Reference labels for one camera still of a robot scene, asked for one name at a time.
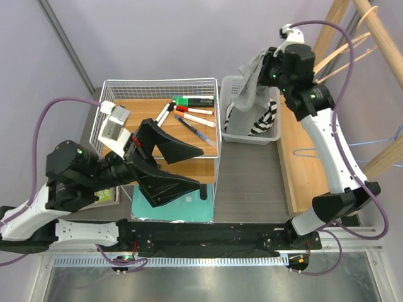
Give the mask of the black white striped tank top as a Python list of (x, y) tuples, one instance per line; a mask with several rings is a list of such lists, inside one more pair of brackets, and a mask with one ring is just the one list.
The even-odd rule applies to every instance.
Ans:
[[(276, 113), (277, 113), (277, 103), (275, 100), (270, 99), (268, 103), (268, 109), (261, 115), (261, 117), (256, 120), (251, 129), (249, 130), (248, 135), (253, 136), (253, 135), (259, 135), (267, 132), (272, 126), (276, 118)], [(235, 107), (234, 103), (230, 103), (226, 109), (225, 113), (225, 122), (224, 122), (224, 130), (226, 133), (228, 133), (228, 125), (229, 125), (229, 120), (230, 116), (233, 112), (233, 109)]]

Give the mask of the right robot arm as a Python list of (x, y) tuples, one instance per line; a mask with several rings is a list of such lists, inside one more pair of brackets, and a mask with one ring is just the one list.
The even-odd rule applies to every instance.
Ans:
[(318, 229), (367, 205), (380, 194), (357, 166), (338, 125), (328, 88), (314, 82), (315, 55), (305, 44), (284, 50), (270, 47), (263, 59), (258, 82), (276, 87), (286, 106), (312, 140), (324, 167), (329, 192), (314, 197), (312, 206), (285, 224), (285, 243), (297, 249)]

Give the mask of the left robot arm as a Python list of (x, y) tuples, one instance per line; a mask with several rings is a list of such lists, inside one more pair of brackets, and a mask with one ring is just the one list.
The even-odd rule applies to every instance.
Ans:
[(109, 153), (100, 158), (66, 140), (47, 155), (47, 183), (32, 202), (1, 207), (1, 250), (36, 254), (63, 243), (89, 243), (129, 250), (134, 235), (129, 222), (73, 223), (65, 216), (97, 201), (96, 193), (136, 182), (153, 207), (163, 206), (201, 188), (199, 181), (163, 171), (153, 157), (158, 149), (168, 164), (203, 155), (203, 150), (164, 132), (148, 118), (117, 139), (104, 138)]

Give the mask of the grey garment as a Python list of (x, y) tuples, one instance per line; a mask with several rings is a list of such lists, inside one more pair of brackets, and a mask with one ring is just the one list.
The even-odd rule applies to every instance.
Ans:
[(239, 67), (242, 82), (234, 101), (235, 107), (230, 116), (228, 134), (248, 135), (253, 123), (268, 109), (271, 99), (270, 89), (258, 84), (258, 76), (267, 51), (266, 48), (261, 50), (246, 64)]

